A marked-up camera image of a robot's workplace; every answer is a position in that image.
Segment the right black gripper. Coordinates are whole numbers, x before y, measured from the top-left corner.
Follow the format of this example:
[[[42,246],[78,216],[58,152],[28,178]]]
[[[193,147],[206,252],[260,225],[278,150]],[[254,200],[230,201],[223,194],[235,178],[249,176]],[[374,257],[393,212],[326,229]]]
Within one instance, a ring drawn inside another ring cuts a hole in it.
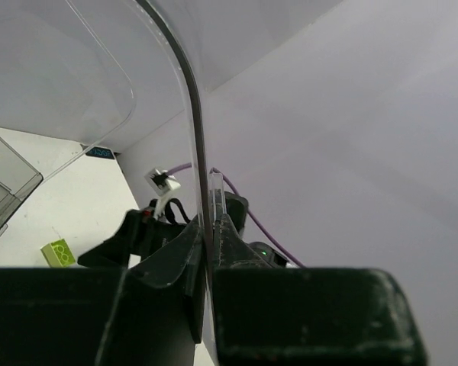
[[[167,244],[167,267],[285,268],[289,260],[264,242],[245,242],[240,234],[250,215],[245,198],[229,192],[215,194],[211,241],[197,217],[187,223],[155,220],[149,210],[129,210],[118,231],[81,254],[87,268],[127,267],[131,255],[141,260]]]

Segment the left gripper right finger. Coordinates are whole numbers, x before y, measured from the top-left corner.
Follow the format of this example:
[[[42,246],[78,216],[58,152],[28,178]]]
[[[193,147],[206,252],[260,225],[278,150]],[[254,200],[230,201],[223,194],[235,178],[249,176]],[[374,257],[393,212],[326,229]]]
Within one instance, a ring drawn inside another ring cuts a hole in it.
[[[375,268],[219,268],[221,365],[426,365],[397,281]]]

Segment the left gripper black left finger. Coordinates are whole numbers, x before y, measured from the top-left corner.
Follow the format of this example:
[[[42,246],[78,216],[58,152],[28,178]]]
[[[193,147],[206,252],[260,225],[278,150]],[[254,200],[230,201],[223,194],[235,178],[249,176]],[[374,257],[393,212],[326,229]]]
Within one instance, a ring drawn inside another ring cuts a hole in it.
[[[203,232],[130,268],[0,268],[0,365],[191,365],[202,336]]]

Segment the yellow lego brick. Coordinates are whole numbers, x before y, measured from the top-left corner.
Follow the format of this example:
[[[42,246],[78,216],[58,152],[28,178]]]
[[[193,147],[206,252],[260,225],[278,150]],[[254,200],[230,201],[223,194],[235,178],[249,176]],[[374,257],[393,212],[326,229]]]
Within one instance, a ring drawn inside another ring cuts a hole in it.
[[[76,263],[76,259],[65,239],[50,242],[40,249],[51,268],[67,268]]]

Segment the clear acrylic cover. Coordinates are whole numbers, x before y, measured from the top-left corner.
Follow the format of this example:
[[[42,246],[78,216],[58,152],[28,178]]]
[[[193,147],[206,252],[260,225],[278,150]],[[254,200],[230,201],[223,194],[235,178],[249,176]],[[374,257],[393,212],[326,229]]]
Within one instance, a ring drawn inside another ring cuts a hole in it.
[[[136,106],[130,78],[72,2],[0,1],[0,137],[44,177],[11,218]]]

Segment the right blue label sticker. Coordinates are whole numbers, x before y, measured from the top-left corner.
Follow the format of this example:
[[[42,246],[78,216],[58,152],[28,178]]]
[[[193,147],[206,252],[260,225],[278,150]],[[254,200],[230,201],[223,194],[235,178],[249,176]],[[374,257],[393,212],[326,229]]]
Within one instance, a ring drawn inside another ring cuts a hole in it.
[[[100,159],[116,159],[118,154],[113,152],[111,149],[101,146],[94,146],[91,149],[86,150],[85,155]]]

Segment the grey stacked drawer trays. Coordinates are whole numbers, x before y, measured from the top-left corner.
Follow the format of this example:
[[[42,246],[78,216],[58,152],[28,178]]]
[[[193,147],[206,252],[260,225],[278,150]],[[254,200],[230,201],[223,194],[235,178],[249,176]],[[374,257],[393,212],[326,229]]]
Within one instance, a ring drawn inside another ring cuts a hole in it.
[[[43,179],[32,164],[0,137],[0,236]]]

